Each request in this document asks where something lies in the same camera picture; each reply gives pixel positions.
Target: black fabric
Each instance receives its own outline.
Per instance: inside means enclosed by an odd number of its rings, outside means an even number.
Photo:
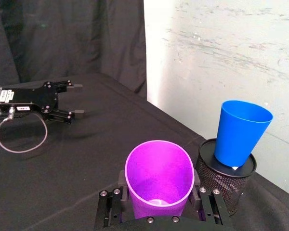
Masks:
[[[0,0],[0,84],[101,72],[145,97],[144,25],[142,0]]]
[[[201,136],[112,78],[70,79],[84,84],[83,91],[59,94],[59,105],[85,109],[83,119],[71,125],[48,122],[49,137],[33,152],[0,148],[0,231],[92,230],[99,191],[116,187],[126,157],[144,141],[177,143],[196,163]],[[42,136],[33,116],[14,120],[0,133],[3,143],[17,150],[32,147]],[[197,219],[189,203],[183,215]],[[131,210],[124,219],[133,219]],[[256,174],[231,219],[238,231],[289,231],[289,194]]]

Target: cup rim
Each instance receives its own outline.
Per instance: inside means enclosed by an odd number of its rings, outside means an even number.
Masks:
[[[249,120],[249,119],[245,119],[245,118],[239,117],[239,116],[237,116],[237,115],[235,115],[235,114],[227,111],[227,110],[224,108],[224,105],[225,105],[226,103],[229,103],[229,102],[240,102],[240,103],[244,103],[244,104],[255,105],[256,107],[261,108],[262,110],[264,110],[265,112],[267,112],[267,113],[270,115],[271,119],[266,120],[266,121],[254,121],[254,120]],[[235,118],[238,118],[238,119],[241,119],[241,120],[245,120],[245,121],[248,121],[248,122],[253,122],[253,123],[269,123],[269,122],[271,122],[271,121],[273,120],[273,118],[274,118],[273,114],[272,114],[269,110],[267,110],[266,108],[264,108],[264,107],[262,107],[262,106],[260,106],[260,105],[257,105],[257,104],[255,104],[255,103],[248,102],[248,101],[242,101],[242,100],[227,100],[227,101],[225,101],[225,102],[222,103],[222,109],[223,109],[225,112],[227,112],[228,114],[230,114],[231,116],[235,117]]]
[[[152,142],[166,142],[166,143],[170,143],[174,146],[177,146],[179,149],[181,149],[185,155],[187,156],[188,160],[190,161],[190,164],[191,164],[191,169],[192,169],[192,183],[191,183],[191,186],[188,190],[188,192],[186,193],[186,195],[181,198],[179,201],[176,201],[174,203],[171,203],[171,204],[167,204],[167,205],[157,205],[157,204],[154,204],[154,203],[151,203],[151,202],[148,202],[146,201],[145,199],[143,199],[141,196],[139,196],[135,191],[134,189],[132,188],[131,184],[130,184],[130,181],[127,177],[127,165],[128,165],[128,162],[129,162],[129,159],[131,157],[131,154],[137,149],[139,148],[140,146],[146,144],[146,143],[152,143]],[[188,198],[189,194],[191,193],[193,187],[194,187],[194,183],[195,183],[195,171],[194,171],[194,166],[193,166],[193,162],[189,156],[189,154],[179,145],[177,145],[176,143],[173,143],[173,142],[170,142],[170,141],[164,141],[164,140],[152,140],[152,141],[146,141],[146,142],[143,142],[139,145],[137,145],[129,154],[129,156],[127,157],[126,159],[126,162],[125,162],[125,171],[124,171],[124,174],[125,174],[125,179],[126,179],[126,182],[127,182],[127,185],[128,185],[128,189],[133,193],[133,195],[135,195],[137,197],[137,199],[139,199],[140,201],[142,201],[143,203],[147,204],[147,205],[151,205],[151,206],[154,206],[154,207],[171,207],[171,206],[174,206],[174,205],[178,205],[179,203],[181,203],[182,201],[184,201],[185,199]]]

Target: white label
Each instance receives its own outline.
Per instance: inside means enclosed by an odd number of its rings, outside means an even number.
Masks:
[[[0,102],[4,102],[6,95],[7,95],[8,91],[7,90],[2,90],[1,94],[0,94]]]
[[[30,107],[16,107],[18,111],[30,111]]]
[[[6,99],[5,99],[5,103],[8,103],[10,100],[12,100],[13,96],[14,96],[14,91],[8,90],[8,93],[7,93],[7,96],[6,96]]]

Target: plastic cup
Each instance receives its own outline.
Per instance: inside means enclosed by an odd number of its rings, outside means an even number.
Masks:
[[[243,101],[222,104],[214,155],[229,167],[240,167],[273,119],[265,108]]]
[[[169,141],[148,141],[134,148],[125,177],[136,219],[180,216],[195,180],[189,155]]]

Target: black curtain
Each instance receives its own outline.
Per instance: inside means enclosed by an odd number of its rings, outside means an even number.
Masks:
[[[104,73],[146,96],[142,0],[0,0],[0,85]]]

